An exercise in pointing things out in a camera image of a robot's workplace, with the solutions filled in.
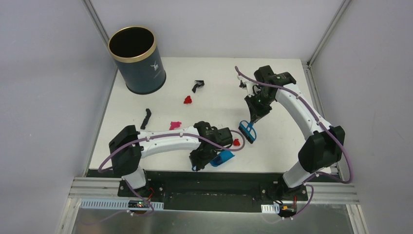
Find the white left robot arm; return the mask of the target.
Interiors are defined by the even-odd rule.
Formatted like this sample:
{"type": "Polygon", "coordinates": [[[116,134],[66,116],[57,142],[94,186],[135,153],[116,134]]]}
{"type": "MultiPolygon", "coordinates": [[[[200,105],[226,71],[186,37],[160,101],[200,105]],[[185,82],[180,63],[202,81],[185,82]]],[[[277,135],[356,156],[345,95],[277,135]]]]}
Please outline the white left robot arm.
{"type": "Polygon", "coordinates": [[[197,172],[216,158],[219,150],[232,143],[229,128],[218,129],[205,121],[164,132],[140,132],[135,126],[128,125],[109,143],[110,155],[98,171],[106,171],[104,165],[110,161],[112,165],[108,169],[113,175],[127,181],[136,197],[143,197],[148,193],[149,185],[146,173],[139,165],[141,159],[159,153],[189,150],[191,169],[197,172]]]}

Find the blue hand brush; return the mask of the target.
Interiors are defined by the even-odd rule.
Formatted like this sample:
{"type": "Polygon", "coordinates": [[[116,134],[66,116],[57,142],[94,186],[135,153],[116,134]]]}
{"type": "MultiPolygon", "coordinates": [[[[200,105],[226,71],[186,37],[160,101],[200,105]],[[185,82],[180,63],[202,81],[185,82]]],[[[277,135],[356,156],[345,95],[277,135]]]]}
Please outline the blue hand brush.
{"type": "Polygon", "coordinates": [[[256,141],[257,133],[256,130],[253,128],[252,123],[246,120],[242,120],[239,123],[238,129],[250,144],[253,144],[256,141]]]}

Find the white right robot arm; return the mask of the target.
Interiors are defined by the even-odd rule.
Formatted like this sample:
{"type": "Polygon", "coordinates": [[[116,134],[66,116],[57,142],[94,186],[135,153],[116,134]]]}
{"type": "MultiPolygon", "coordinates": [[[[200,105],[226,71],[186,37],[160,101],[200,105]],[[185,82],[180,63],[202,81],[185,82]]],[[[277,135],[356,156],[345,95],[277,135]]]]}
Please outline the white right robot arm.
{"type": "Polygon", "coordinates": [[[253,129],[272,110],[271,104],[281,104],[298,125],[305,143],[298,152],[298,162],[282,175],[277,185],[277,195],[284,200],[296,193],[296,187],[306,182],[323,168],[341,160],[345,131],[332,126],[307,102],[297,81],[289,72],[276,74],[269,65],[260,67],[249,78],[237,71],[240,87],[247,91],[244,98],[250,120],[240,124],[245,138],[253,143],[257,133],[253,129]]]}

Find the large red paper scrap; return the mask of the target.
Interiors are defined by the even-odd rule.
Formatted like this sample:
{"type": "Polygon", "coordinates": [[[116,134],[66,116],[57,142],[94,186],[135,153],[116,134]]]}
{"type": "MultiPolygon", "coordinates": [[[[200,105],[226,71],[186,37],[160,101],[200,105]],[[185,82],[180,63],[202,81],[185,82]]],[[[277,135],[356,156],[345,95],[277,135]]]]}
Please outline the large red paper scrap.
{"type": "Polygon", "coordinates": [[[236,146],[236,147],[239,147],[239,146],[241,146],[241,143],[240,143],[239,139],[236,138],[236,139],[233,140],[232,145],[236,146]]]}

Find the blue dustpan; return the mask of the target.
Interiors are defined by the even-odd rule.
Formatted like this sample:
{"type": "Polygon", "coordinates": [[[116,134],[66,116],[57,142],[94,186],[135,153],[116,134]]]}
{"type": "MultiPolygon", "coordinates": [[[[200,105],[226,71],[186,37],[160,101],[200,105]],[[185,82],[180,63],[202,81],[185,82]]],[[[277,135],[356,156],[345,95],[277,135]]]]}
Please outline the blue dustpan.
{"type": "Polygon", "coordinates": [[[217,154],[216,151],[211,152],[201,152],[201,151],[192,151],[190,153],[189,159],[191,162],[192,171],[203,170],[206,165],[211,165],[212,167],[218,167],[235,155],[230,151],[222,151],[217,154]]]}

